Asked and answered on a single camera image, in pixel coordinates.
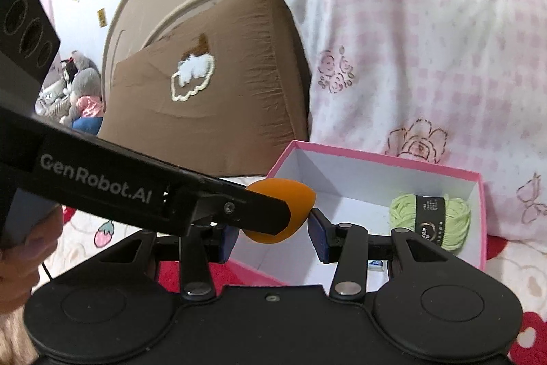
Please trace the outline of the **person left hand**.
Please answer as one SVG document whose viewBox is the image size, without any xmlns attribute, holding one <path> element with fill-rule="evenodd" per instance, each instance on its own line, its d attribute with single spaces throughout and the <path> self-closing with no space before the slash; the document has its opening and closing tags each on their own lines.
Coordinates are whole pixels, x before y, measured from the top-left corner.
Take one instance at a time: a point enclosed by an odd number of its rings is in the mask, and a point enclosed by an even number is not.
<svg viewBox="0 0 547 365">
<path fill-rule="evenodd" d="M 63 212 L 55 205 L 22 245 L 1 252 L 1 314 L 22 307 L 40 281 L 40 265 L 55 252 L 63 231 Z"/>
</svg>

